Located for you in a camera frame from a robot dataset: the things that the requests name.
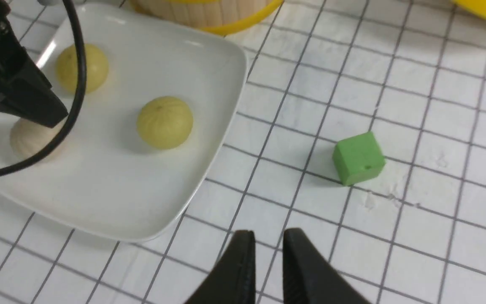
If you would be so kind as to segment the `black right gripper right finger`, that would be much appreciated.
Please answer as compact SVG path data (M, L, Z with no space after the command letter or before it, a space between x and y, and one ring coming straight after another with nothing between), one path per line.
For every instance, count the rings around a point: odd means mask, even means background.
M284 231L282 256L284 303L369 303L320 254L303 229Z

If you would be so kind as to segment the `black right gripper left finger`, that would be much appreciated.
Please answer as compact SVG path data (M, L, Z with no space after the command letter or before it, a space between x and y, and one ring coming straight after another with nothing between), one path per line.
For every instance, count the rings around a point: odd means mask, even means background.
M255 235L239 230L187 304L255 303Z

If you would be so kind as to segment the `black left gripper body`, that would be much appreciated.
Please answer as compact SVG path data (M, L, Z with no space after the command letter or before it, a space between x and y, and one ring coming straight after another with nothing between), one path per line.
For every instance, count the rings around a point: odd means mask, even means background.
M52 128L69 112L52 85L21 46L0 0L0 112Z

